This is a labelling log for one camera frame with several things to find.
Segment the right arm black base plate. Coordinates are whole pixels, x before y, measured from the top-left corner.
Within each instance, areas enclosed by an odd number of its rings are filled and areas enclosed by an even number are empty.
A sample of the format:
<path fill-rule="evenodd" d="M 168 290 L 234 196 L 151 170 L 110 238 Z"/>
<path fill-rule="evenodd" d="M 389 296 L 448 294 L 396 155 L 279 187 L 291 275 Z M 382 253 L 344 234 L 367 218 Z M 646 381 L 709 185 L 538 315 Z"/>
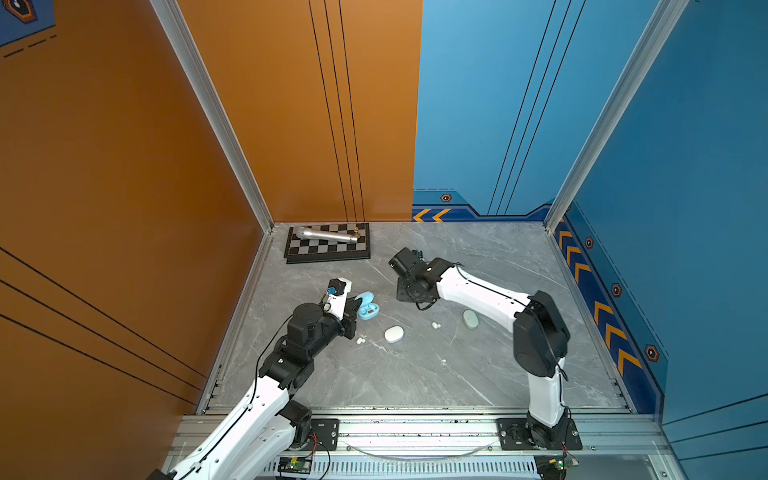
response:
<path fill-rule="evenodd" d="M 580 451 L 583 449 L 575 421 L 564 416 L 548 427 L 532 418 L 500 418 L 496 420 L 497 434 L 504 451 L 547 450 Z"/>

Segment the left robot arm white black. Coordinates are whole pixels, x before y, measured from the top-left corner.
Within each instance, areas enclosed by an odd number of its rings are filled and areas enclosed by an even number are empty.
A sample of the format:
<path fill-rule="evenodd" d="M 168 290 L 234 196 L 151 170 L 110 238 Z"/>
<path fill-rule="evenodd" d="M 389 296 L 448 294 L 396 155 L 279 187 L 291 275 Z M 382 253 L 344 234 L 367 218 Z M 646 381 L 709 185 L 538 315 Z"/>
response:
<path fill-rule="evenodd" d="M 338 337 L 355 337 L 360 298 L 326 295 L 304 303 L 278 328 L 274 350 L 257 360 L 252 385 L 215 430 L 171 471 L 150 479 L 254 479 L 281 452 L 307 442 L 311 410 L 293 399 L 314 358 Z"/>

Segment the black white chessboard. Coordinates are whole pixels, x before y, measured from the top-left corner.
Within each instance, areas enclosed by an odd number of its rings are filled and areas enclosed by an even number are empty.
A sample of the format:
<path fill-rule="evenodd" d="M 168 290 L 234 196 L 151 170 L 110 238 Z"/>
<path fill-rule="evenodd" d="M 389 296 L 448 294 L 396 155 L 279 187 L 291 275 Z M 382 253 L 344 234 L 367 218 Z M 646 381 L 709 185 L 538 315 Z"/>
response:
<path fill-rule="evenodd" d="M 294 231 L 297 227 L 309 227 L 315 230 L 349 233 L 360 230 L 357 243 L 341 243 L 326 240 L 306 240 L 298 238 Z M 288 230 L 284 258 L 287 264 L 303 264 L 334 261 L 367 260 L 371 258 L 370 225 L 368 223 L 333 223 L 321 225 L 292 226 Z"/>

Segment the right green circuit board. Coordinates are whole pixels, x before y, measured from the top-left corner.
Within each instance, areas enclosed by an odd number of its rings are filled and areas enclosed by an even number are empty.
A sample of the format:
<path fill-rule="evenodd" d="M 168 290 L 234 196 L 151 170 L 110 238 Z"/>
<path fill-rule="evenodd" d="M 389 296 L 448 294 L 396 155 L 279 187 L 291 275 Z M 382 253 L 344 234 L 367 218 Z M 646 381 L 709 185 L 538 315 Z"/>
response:
<path fill-rule="evenodd" d="M 565 480 L 568 472 L 580 465 L 573 456 L 536 456 L 534 461 L 541 480 Z"/>

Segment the left aluminium corner post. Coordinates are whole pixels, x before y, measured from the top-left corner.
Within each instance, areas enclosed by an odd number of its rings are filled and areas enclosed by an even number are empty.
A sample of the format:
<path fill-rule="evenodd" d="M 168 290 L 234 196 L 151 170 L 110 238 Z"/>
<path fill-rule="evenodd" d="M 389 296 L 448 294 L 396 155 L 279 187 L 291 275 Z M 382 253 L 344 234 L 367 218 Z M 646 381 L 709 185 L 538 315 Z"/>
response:
<path fill-rule="evenodd" d="M 261 229 L 274 220 L 177 1 L 150 0 L 157 19 Z"/>

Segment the right aluminium corner post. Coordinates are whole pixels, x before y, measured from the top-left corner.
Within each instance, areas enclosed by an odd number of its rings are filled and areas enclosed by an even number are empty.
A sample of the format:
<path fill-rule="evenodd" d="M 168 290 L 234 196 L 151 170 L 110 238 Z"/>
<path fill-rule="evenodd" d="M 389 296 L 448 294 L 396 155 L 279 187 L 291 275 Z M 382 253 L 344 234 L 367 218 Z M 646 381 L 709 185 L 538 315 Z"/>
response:
<path fill-rule="evenodd" d="M 658 2 L 543 222 L 548 234 L 564 218 L 688 4 Z"/>

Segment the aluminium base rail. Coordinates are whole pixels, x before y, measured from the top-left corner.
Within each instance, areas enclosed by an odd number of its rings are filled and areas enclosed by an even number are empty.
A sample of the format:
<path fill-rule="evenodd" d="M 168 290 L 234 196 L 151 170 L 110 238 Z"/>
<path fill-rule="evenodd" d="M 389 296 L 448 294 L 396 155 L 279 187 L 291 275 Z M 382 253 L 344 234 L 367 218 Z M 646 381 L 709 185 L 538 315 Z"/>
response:
<path fill-rule="evenodd" d="M 684 471 L 659 425 L 648 415 L 571 413 L 583 449 L 568 451 L 501 448 L 496 420 L 523 418 L 518 409 L 318 410 L 312 418 L 340 420 L 337 448 L 287 449 L 254 479 L 279 479 L 280 457 L 310 457 L 308 479 L 540 479 L 536 456 L 573 456 L 580 465 L 566 479 L 681 479 Z M 225 419 L 186 417 L 160 471 L 167 473 L 191 454 Z"/>

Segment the white earbud charging case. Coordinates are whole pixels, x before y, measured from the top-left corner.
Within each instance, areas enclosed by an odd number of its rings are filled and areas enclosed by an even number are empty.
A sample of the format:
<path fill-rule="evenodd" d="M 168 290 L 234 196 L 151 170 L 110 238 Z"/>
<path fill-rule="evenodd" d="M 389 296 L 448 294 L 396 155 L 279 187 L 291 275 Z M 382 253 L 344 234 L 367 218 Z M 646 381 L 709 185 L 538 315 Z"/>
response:
<path fill-rule="evenodd" d="M 385 330 L 384 339 L 388 343 L 394 344 L 401 341 L 404 335 L 405 335 L 405 331 L 401 326 L 393 326 Z"/>

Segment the blue earbud charging case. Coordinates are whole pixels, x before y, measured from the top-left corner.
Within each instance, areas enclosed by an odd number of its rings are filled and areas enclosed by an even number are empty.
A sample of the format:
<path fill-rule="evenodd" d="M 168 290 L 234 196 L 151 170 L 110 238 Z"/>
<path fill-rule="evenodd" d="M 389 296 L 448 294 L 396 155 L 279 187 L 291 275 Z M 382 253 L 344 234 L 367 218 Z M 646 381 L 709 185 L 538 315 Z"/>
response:
<path fill-rule="evenodd" d="M 355 299 L 360 301 L 357 315 L 361 320 L 368 321 L 379 314 L 380 307 L 374 302 L 375 296 L 372 292 L 363 292 L 357 295 Z"/>

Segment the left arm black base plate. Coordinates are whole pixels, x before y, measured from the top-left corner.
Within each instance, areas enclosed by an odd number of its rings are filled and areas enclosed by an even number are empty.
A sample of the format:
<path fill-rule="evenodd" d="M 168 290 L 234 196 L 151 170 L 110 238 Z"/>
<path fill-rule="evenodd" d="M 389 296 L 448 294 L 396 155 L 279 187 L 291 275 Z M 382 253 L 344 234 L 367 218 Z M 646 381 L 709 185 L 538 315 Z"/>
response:
<path fill-rule="evenodd" d="M 290 450 L 309 451 L 315 445 L 335 451 L 339 437 L 340 420 L 338 418 L 312 418 L 296 428 Z"/>

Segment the mint green earbud charging case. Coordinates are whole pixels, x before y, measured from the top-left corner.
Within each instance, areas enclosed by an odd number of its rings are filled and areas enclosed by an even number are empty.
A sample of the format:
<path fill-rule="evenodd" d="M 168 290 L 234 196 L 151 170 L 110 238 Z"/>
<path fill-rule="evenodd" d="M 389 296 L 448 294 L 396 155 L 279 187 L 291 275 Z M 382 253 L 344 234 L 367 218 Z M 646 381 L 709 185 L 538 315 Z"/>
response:
<path fill-rule="evenodd" d="M 464 325 L 469 330 L 474 330 L 479 326 L 479 317 L 476 312 L 473 310 L 465 310 L 462 313 L 462 319 L 464 322 Z"/>

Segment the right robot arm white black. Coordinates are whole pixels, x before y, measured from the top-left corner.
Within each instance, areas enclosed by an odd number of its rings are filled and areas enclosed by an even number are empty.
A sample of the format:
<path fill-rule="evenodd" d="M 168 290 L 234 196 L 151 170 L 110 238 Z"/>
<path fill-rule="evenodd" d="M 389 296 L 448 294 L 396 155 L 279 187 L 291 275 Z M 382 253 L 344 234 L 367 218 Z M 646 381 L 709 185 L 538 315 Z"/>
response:
<path fill-rule="evenodd" d="M 421 311 L 439 300 L 454 302 L 512 334 L 514 359 L 528 378 L 527 441 L 542 450 L 565 447 L 574 431 L 563 398 L 571 333 L 551 295 L 509 290 L 470 274 L 458 263 L 442 258 L 427 262 L 408 248 L 396 253 L 389 266 L 398 276 L 398 300 Z"/>

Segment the silver microphone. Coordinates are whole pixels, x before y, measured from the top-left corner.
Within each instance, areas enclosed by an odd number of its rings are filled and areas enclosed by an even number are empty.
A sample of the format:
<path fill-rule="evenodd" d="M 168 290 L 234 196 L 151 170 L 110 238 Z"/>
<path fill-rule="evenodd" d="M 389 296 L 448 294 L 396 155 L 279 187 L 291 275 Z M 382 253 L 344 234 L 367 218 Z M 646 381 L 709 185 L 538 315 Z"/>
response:
<path fill-rule="evenodd" d="M 294 233 L 298 238 L 306 240 L 326 240 L 341 243 L 357 243 L 359 241 L 359 239 L 354 237 L 353 233 L 315 230 L 309 227 L 297 227 Z"/>

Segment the aluminium corner post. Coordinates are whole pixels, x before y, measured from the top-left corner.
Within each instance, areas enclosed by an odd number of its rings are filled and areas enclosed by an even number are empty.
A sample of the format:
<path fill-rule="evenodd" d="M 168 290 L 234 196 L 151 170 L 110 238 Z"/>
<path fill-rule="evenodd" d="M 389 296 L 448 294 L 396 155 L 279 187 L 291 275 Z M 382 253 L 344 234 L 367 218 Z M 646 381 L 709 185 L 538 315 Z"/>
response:
<path fill-rule="evenodd" d="M 274 220 L 177 1 L 150 0 L 157 19 L 261 229 Z"/>
<path fill-rule="evenodd" d="M 548 234 L 564 218 L 688 4 L 658 2 L 543 222 Z"/>

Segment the left green circuit board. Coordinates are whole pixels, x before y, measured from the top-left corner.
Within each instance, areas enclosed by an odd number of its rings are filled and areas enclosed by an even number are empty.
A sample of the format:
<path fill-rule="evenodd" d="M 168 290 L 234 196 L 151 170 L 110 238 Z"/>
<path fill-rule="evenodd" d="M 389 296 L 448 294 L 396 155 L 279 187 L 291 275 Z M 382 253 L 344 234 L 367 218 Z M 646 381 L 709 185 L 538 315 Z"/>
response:
<path fill-rule="evenodd" d="M 308 479 L 313 473 L 313 459 L 310 457 L 280 457 L 276 467 L 279 479 Z"/>

